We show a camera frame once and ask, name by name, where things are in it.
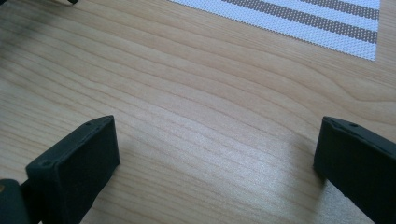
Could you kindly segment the white brown striped woven placemat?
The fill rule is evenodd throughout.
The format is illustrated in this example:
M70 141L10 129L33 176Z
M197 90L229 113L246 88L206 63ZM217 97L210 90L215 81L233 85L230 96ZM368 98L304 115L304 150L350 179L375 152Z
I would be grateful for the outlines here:
M170 0L373 61L380 0Z

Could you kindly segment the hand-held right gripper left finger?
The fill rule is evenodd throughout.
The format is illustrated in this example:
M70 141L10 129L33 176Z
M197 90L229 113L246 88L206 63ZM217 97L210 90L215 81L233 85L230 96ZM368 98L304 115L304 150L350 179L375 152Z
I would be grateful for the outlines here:
M90 120L26 167L22 195L36 224L78 224L120 164L115 120Z

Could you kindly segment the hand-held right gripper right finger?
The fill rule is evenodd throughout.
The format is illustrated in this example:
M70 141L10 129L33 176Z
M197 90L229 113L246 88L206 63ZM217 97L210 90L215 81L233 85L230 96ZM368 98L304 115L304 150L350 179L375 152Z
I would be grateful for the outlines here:
M314 168L375 224L396 224L396 143L358 124L325 117Z

